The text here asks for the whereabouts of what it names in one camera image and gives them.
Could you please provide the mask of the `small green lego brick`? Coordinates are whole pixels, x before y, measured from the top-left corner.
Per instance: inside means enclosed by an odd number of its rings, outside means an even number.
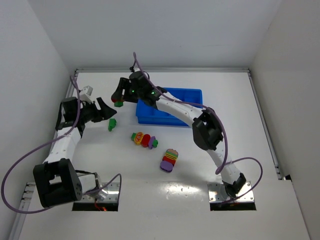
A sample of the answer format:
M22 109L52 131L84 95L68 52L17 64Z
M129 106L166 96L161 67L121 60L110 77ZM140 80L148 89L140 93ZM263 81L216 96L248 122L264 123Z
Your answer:
M114 106L115 106L116 108L121 108L121 107L124 106L124 102L123 102L123 101L116 101L116 102L114 103Z

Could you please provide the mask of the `green curved lego brick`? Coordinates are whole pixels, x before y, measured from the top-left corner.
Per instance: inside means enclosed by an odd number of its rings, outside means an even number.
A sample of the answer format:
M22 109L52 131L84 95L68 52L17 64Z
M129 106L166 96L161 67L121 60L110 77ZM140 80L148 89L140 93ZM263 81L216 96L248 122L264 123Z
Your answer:
M108 122L108 131L111 132L117 126L117 120L115 118L110 118Z

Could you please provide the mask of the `red flower lego brick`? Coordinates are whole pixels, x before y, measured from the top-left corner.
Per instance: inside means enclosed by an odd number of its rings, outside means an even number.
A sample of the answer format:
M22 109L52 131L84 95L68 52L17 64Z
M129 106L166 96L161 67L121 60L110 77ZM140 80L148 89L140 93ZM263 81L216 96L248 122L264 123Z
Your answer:
M113 102L113 103L119 103L119 102L121 102L121 100L120 100L120 99L112 98L111 100L112 100L112 102Z

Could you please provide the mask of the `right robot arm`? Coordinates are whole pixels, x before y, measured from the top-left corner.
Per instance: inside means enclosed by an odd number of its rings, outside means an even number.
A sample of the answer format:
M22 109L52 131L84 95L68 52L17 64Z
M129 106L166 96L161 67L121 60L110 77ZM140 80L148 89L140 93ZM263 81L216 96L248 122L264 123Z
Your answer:
M142 71L133 72L129 78L120 78L112 102L144 102L147 106L168 113L192 129L193 141L206 151L214 161L216 174L221 175L225 191L232 199L246 183L243 173L228 157L228 140L221 120L215 111L197 103L184 102L166 89L155 86Z

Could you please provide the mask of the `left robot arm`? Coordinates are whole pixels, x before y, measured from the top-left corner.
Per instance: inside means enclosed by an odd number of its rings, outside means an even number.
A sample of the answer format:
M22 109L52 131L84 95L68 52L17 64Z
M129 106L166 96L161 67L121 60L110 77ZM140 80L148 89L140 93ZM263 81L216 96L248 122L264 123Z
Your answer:
M61 101L55 126L58 140L44 162L33 168L39 200L44 208L79 201L85 193L101 186L97 173L79 174L72 159L86 123L105 121L116 113L100 97L93 102L74 96Z

